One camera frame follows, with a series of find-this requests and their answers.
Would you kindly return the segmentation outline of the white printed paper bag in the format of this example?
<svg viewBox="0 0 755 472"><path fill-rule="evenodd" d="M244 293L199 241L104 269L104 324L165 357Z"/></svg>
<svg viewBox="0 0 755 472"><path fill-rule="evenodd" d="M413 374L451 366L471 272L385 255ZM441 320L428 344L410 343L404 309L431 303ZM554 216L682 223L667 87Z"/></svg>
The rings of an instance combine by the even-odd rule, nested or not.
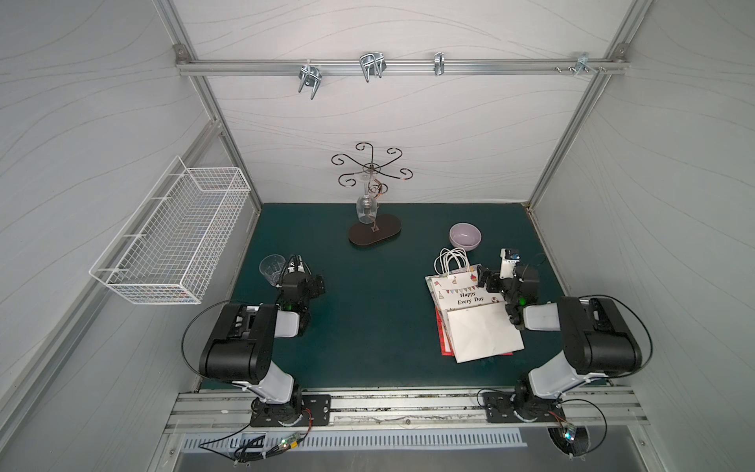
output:
<svg viewBox="0 0 755 472"><path fill-rule="evenodd" d="M465 250L444 248L434 261L436 273L426 278L442 327L440 344L459 364L524 349L503 295L479 287L479 268L469 262Z"/></svg>

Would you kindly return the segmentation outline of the red paper bag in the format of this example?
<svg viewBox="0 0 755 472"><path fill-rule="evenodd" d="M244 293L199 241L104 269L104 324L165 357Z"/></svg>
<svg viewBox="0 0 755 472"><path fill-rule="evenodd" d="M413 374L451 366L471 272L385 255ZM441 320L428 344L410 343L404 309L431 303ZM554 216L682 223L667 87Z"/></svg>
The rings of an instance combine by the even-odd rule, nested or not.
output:
<svg viewBox="0 0 755 472"><path fill-rule="evenodd" d="M457 363L508 355L524 349L520 332L497 304L436 312L442 354Z"/></svg>

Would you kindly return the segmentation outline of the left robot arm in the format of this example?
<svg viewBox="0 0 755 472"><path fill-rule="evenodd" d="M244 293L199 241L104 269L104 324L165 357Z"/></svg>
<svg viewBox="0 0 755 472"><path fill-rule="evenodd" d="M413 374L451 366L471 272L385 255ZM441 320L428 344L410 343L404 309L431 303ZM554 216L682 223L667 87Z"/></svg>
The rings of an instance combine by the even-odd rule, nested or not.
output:
<svg viewBox="0 0 755 472"><path fill-rule="evenodd" d="M274 342L304 335L312 320L311 301L324 295L326 287L299 255L288 258L274 287L277 299L271 304L221 304L198 372L253 393L256 421L293 426L304 420L302 387L273 362Z"/></svg>

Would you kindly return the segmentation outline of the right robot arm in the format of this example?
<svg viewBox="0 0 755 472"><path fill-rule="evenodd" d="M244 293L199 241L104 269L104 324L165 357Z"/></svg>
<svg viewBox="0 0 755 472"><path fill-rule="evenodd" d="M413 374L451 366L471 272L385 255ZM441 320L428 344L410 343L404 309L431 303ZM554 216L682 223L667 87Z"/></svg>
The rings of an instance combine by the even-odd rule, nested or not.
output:
<svg viewBox="0 0 755 472"><path fill-rule="evenodd" d="M512 391L485 391L482 407L489 423L536 423L561 411L562 397L595 381L629 377L650 360L621 314L625 304L609 295L562 296L538 300L539 273L515 264L507 277L478 267L477 285L503 297L517 330L559 332L562 349L528 372Z"/></svg>

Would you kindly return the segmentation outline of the floral print paper bag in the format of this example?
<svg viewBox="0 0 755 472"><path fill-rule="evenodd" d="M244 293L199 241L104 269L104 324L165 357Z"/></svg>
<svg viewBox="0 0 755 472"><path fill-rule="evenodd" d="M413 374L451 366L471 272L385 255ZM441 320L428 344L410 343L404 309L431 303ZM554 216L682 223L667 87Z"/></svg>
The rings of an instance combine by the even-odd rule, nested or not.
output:
<svg viewBox="0 0 755 472"><path fill-rule="evenodd" d="M436 326L438 327L438 341L440 342L440 352L442 356L453 356L454 352L446 332L446 326L444 325L444 317L442 311L438 308L438 304L434 303L434 309L436 314Z"/></svg>

